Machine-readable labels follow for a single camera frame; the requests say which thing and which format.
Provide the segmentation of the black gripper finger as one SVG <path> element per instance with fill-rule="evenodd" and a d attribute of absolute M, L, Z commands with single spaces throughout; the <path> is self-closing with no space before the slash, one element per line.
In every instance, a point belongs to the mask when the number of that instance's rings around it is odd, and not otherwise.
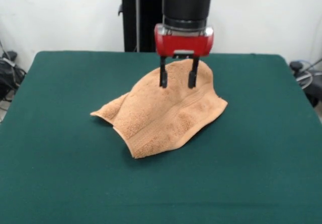
<path fill-rule="evenodd" d="M 196 87 L 198 65 L 199 65 L 199 57 L 193 58 L 192 69 L 189 72 L 189 78 L 188 78 L 188 87 L 189 88 Z"/>
<path fill-rule="evenodd" d="M 166 71 L 166 56 L 160 57 L 160 76 L 159 76 L 159 86 L 166 88 L 168 83 L 168 75 Z"/>

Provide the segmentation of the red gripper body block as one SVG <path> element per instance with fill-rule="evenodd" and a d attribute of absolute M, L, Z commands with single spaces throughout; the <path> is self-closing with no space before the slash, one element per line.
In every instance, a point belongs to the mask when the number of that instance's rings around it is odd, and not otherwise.
<path fill-rule="evenodd" d="M 156 52 L 163 57 L 208 56 L 214 41 L 214 30 L 207 26 L 201 31 L 186 32 L 166 28 L 157 24 L 154 28 Z"/>

